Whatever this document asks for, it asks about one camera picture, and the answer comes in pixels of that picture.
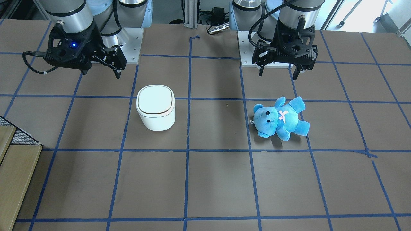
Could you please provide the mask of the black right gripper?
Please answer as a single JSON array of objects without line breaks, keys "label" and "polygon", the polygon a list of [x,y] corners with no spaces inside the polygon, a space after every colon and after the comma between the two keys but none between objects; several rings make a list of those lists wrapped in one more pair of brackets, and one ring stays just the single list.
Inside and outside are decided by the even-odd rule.
[{"label": "black right gripper", "polygon": [[78,33],[68,33],[62,24],[56,23],[50,32],[43,59],[54,67],[80,70],[83,75],[91,69],[92,61],[100,62],[111,68],[117,79],[120,79],[127,64],[121,46],[105,48],[95,22]]}]

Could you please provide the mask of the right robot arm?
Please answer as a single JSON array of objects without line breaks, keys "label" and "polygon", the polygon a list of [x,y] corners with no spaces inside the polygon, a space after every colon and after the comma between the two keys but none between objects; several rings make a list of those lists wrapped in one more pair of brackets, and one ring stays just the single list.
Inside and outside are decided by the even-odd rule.
[{"label": "right robot arm", "polygon": [[45,52],[26,51],[43,58],[52,68],[80,70],[86,75],[92,63],[100,63],[120,78],[127,64],[138,63],[144,28],[152,24],[151,0],[36,0],[53,22]]}]

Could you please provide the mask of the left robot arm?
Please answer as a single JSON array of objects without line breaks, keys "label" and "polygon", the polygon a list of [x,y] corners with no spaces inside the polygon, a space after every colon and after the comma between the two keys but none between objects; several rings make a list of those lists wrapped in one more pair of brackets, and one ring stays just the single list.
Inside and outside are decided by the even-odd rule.
[{"label": "left robot arm", "polygon": [[295,66],[293,79],[312,70],[318,56],[315,21],[323,0],[233,0],[229,25],[239,43],[252,51],[249,65],[259,69],[280,63]]}]

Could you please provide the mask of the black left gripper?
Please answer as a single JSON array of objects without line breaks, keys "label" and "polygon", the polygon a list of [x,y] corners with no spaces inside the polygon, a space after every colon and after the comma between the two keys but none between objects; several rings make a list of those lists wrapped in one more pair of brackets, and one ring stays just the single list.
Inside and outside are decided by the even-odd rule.
[{"label": "black left gripper", "polygon": [[290,28],[278,21],[272,42],[259,40],[254,50],[252,63],[259,67],[258,76],[263,76],[264,67],[269,63],[289,63],[295,66],[293,80],[296,81],[301,72],[314,68],[318,56],[314,38],[314,25]]}]

